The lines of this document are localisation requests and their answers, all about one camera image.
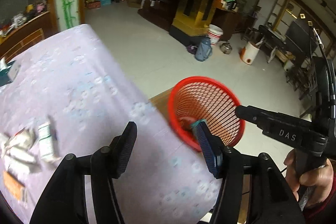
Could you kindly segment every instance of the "device handle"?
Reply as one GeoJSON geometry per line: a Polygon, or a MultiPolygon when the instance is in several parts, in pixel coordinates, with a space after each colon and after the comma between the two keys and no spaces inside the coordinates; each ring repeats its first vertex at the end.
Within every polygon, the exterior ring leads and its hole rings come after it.
{"type": "MultiPolygon", "coordinates": [[[[320,167],[324,167],[326,163],[326,157],[316,157],[311,154],[302,152],[298,149],[295,149],[295,172],[298,179],[302,174],[320,167]]],[[[306,206],[309,198],[314,193],[315,186],[307,187],[301,185],[298,190],[299,195],[299,206],[301,211],[303,211],[306,206]]]]}

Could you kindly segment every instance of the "white bucket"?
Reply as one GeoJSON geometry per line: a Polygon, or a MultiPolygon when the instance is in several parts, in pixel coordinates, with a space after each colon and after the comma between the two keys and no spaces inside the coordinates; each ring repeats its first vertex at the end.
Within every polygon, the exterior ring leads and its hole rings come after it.
{"type": "Polygon", "coordinates": [[[240,59],[244,63],[252,65],[252,62],[257,56],[259,50],[260,49],[255,44],[248,41],[246,46],[241,50],[240,59]]]}
{"type": "Polygon", "coordinates": [[[223,35],[223,30],[215,25],[210,24],[209,25],[209,31],[208,31],[208,36],[211,41],[211,47],[215,47],[223,35]]]}

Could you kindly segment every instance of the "basket rim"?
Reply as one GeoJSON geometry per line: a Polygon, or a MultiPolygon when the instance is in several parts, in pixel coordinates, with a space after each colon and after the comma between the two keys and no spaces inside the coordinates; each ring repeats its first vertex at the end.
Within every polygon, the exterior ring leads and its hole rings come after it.
{"type": "MultiPolygon", "coordinates": [[[[218,88],[220,88],[221,90],[223,90],[224,92],[226,92],[229,97],[233,100],[234,104],[236,106],[241,105],[240,101],[238,100],[238,98],[234,95],[234,93],[224,84],[222,84],[221,82],[212,79],[210,77],[206,77],[206,76],[191,76],[191,77],[187,77],[185,79],[182,79],[180,82],[178,82],[172,89],[169,99],[168,99],[168,113],[169,113],[169,121],[171,123],[171,126],[174,130],[174,132],[189,146],[191,146],[192,148],[194,148],[196,151],[201,152],[201,147],[199,145],[199,143],[197,142],[197,140],[190,134],[190,132],[183,130],[179,124],[179,121],[175,115],[175,111],[174,111],[174,98],[177,94],[177,92],[184,87],[185,85],[191,84],[191,83],[196,83],[196,82],[201,82],[201,83],[208,83],[208,84],[212,84],[218,88]]],[[[244,133],[244,129],[245,129],[245,121],[242,119],[239,119],[240,122],[240,127],[238,130],[238,133],[236,135],[236,137],[234,138],[234,140],[228,144],[228,146],[235,146],[240,139],[243,136],[244,133]]]]}

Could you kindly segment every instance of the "hand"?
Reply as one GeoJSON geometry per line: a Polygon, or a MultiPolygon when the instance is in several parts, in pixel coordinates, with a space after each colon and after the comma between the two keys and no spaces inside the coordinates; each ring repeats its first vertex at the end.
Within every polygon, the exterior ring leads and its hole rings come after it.
{"type": "Polygon", "coordinates": [[[307,207],[325,201],[330,194],[334,180],[334,170],[330,160],[327,159],[325,167],[308,171],[298,179],[295,173],[294,159],[295,150],[293,149],[288,153],[283,164],[287,166],[286,181],[293,191],[296,200],[299,200],[297,191],[300,184],[302,184],[305,186],[316,186],[314,193],[307,202],[307,207]]]}

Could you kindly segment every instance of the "red plastic basket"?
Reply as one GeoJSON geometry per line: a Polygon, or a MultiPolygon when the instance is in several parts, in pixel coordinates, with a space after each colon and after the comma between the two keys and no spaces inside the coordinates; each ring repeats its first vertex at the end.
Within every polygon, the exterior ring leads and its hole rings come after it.
{"type": "Polygon", "coordinates": [[[235,146],[243,136],[245,121],[235,115],[240,102],[222,83],[204,76],[183,79],[172,89],[168,100],[173,130],[188,145],[201,151],[196,138],[185,124],[206,119],[213,135],[227,146],[235,146]]]}

